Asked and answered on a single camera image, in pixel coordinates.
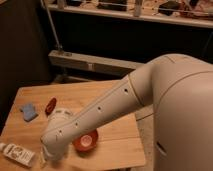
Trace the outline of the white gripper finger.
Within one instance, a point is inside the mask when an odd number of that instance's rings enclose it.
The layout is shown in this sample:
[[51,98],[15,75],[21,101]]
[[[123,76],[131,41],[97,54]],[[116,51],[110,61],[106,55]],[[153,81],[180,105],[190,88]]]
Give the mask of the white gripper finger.
[[44,168],[46,165],[46,159],[43,154],[43,150],[40,151],[40,167]]

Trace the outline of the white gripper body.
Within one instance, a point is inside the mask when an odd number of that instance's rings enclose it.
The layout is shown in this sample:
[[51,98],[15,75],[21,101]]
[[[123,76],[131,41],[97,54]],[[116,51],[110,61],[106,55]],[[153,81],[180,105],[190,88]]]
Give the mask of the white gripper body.
[[61,160],[68,151],[68,144],[61,141],[41,141],[44,158],[50,161]]

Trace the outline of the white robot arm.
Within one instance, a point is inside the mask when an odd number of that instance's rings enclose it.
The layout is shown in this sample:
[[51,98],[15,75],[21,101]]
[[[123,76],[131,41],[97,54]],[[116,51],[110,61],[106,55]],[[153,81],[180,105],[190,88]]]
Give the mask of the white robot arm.
[[148,105],[154,171],[213,171],[213,64],[184,54],[142,65],[73,116],[52,114],[42,152],[59,160],[73,140]]

